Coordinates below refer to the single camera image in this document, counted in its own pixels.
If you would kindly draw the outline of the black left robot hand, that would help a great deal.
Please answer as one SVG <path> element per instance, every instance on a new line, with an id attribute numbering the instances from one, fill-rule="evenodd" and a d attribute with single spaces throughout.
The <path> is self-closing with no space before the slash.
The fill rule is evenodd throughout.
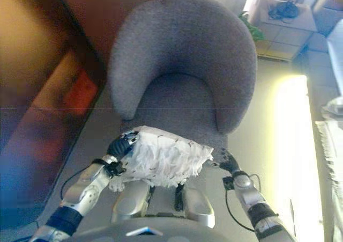
<path id="1" fill-rule="evenodd" d="M 120 134 L 108 146 L 107 155 L 114 157 L 117 162 L 120 162 L 138 141 L 138 133 L 138 131 L 130 130 Z"/>

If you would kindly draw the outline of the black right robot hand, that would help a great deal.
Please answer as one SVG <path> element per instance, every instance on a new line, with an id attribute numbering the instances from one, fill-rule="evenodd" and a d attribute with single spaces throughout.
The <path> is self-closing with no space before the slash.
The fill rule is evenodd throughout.
<path id="1" fill-rule="evenodd" d="M 222 170 L 225 170 L 230 174 L 234 174 L 241 170 L 235 157 L 227 149 L 220 149 L 219 156 L 221 156 L 221 161 L 216 162 L 213 160 L 210 161 L 209 164 L 213 167 L 218 167 Z"/>

